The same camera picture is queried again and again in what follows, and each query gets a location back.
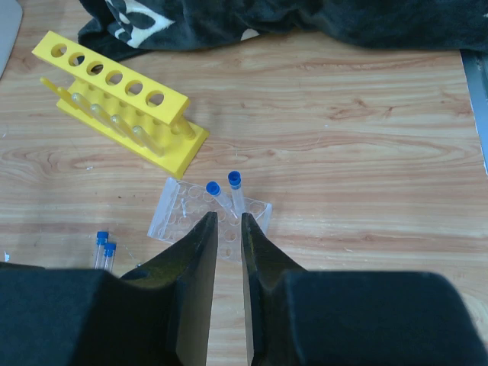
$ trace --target small plastic tube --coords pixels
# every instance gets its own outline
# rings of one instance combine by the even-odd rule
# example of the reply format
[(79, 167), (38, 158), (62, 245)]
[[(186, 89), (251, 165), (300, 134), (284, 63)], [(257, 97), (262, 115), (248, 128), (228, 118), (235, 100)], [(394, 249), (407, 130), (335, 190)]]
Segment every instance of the small plastic tube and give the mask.
[(107, 272), (112, 272), (116, 248), (117, 248), (117, 244), (115, 244), (114, 242), (108, 242), (105, 244), (103, 269)]
[(217, 201), (228, 214), (236, 217), (236, 214), (232, 211), (232, 201), (225, 192), (222, 192), (216, 181), (209, 181), (207, 183), (207, 192), (215, 198), (215, 201)]
[(95, 243), (95, 263), (93, 264), (93, 268), (101, 268), (102, 259), (104, 256), (104, 245), (107, 243), (108, 240), (108, 232), (106, 231), (99, 231), (97, 233), (97, 242)]
[(238, 171), (233, 171), (229, 173), (227, 178), (232, 192), (234, 211), (238, 217), (241, 217), (246, 212), (246, 203), (244, 202), (244, 194), (241, 188), (241, 174)]

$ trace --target black fabric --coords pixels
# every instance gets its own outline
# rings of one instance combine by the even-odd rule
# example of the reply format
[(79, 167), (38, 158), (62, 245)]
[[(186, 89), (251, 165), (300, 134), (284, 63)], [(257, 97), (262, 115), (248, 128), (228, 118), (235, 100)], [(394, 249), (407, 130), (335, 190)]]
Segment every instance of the black fabric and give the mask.
[(80, 0), (80, 44), (115, 60), (294, 27), (363, 47), (488, 51), (487, 0)]

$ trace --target wood grain surface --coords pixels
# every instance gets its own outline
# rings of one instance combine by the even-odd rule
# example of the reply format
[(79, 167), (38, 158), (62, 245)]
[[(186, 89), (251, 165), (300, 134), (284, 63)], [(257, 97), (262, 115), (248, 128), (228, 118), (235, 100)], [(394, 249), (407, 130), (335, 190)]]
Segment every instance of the wood grain surface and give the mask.
[[(146, 236), (167, 174), (56, 109), (40, 83), (71, 77), (31, 50), (72, 40), (75, 0), (22, 0), (0, 80), (0, 250), (10, 261), (90, 267), (97, 230), (121, 275), (167, 247)], [(306, 268), (436, 271), (488, 342), (488, 190), (458, 52), (370, 51), (295, 32), (124, 62), (190, 97), (211, 135), (184, 180), (225, 180), (272, 202), (268, 231)], [(208, 364), (246, 364), (242, 269), (217, 263)]]

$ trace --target white pattern on fabric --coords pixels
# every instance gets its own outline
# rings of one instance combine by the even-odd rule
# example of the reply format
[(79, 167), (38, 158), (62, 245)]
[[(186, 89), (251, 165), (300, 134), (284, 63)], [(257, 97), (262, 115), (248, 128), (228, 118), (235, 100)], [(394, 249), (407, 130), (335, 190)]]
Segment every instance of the white pattern on fabric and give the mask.
[[(115, 8), (111, 0), (105, 0), (105, 1), (110, 5), (112, 5), (113, 8)], [(152, 11), (151, 9), (147, 8), (145, 5), (141, 4), (140, 2), (137, 2), (136, 0), (123, 0), (123, 1), (126, 6), (126, 14), (140, 13), (154, 20), (154, 24), (152, 25), (152, 27), (147, 29), (140, 29), (138, 27), (134, 27), (133, 24), (131, 24), (132, 31), (130, 32), (130, 39), (127, 41), (127, 44), (133, 48), (137, 48), (138, 46), (140, 46), (142, 42), (144, 42), (146, 39), (151, 37), (154, 33), (162, 31), (163, 29), (166, 29), (170, 25), (175, 23), (175, 21), (172, 21), (167, 17), (164, 17), (163, 15)], [(129, 21), (127, 19), (126, 14), (119, 13), (119, 19), (123, 23), (126, 23), (126, 20)], [(125, 31), (124, 29), (116, 30), (115, 37), (119, 38), (119, 36), (124, 31)]]
[(251, 28), (248, 28), (244, 30), (244, 33), (242, 33), (241, 40), (248, 40), (249, 38), (257, 37), (259, 33)]

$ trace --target clear plastic tray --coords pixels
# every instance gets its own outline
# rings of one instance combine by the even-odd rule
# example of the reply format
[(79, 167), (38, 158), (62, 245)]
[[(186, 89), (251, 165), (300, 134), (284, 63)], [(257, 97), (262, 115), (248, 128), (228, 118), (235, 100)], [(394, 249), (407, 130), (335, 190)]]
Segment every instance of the clear plastic tray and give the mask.
[[(250, 198), (245, 198), (244, 201), (246, 212), (254, 216), (266, 234), (273, 211), (272, 204)], [(147, 236), (173, 244), (188, 234), (208, 211), (217, 212), (219, 217), (217, 256), (230, 262), (241, 262), (240, 218), (227, 214), (201, 185), (168, 178)]]

